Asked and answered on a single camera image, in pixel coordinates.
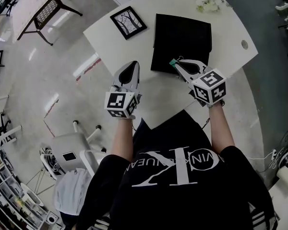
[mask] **bouquet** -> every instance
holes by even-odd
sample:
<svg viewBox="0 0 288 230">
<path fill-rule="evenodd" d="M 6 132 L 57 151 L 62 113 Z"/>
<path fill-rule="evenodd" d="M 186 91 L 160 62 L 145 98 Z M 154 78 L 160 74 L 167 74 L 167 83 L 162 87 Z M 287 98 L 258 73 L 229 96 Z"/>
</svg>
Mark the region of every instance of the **bouquet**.
<svg viewBox="0 0 288 230">
<path fill-rule="evenodd" d="M 224 3 L 224 0 L 196 0 L 196 9 L 199 12 L 208 12 L 208 11 L 219 11 L 220 10 L 220 6 L 222 5 L 222 3 Z"/>
</svg>

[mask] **black picture frame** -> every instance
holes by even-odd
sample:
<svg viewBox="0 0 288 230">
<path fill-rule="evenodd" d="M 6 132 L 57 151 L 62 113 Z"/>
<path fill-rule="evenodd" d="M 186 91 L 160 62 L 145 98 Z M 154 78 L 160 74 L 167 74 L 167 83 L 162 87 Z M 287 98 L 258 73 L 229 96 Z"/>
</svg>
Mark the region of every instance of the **black picture frame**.
<svg viewBox="0 0 288 230">
<path fill-rule="evenodd" d="M 134 9 L 131 6 L 115 13 L 114 15 L 110 16 L 110 18 L 126 40 L 138 34 L 139 32 L 147 29 L 145 23 L 141 20 L 141 18 L 138 16 L 138 14 L 134 11 Z"/>
</svg>

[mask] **forearm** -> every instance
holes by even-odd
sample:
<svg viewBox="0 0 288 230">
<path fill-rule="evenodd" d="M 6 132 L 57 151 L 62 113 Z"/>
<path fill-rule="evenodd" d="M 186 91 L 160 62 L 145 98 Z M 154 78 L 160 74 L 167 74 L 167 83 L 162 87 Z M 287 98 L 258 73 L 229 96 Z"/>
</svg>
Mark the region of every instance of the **forearm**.
<svg viewBox="0 0 288 230">
<path fill-rule="evenodd" d="M 132 142 L 132 120 L 119 119 L 112 148 L 112 154 L 132 160 L 133 142 Z"/>
<path fill-rule="evenodd" d="M 224 148 L 234 146 L 234 139 L 231 135 L 231 131 L 220 102 L 209 108 L 209 116 L 212 148 L 217 153 L 220 153 Z"/>
</svg>

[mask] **white cube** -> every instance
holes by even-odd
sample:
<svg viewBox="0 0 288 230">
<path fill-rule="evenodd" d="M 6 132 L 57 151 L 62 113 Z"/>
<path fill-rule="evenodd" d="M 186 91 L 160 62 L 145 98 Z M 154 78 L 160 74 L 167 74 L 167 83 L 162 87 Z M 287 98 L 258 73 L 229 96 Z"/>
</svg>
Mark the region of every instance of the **white cube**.
<svg viewBox="0 0 288 230">
<path fill-rule="evenodd" d="M 213 69 L 192 81 L 195 97 L 213 105 L 226 95 L 226 78 L 218 69 Z"/>
<path fill-rule="evenodd" d="M 112 117 L 130 118 L 137 104 L 133 92 L 106 92 L 105 109 Z"/>
</svg>

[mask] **green clip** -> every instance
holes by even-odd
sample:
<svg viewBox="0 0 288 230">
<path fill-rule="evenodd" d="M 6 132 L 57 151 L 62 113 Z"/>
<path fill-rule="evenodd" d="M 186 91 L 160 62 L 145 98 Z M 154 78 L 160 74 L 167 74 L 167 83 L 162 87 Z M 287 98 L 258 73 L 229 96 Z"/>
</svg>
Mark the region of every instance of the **green clip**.
<svg viewBox="0 0 288 230">
<path fill-rule="evenodd" d="M 169 64 L 170 64 L 173 68 L 175 68 L 175 63 L 176 63 L 176 62 L 177 62 L 177 60 L 172 59 Z"/>
</svg>

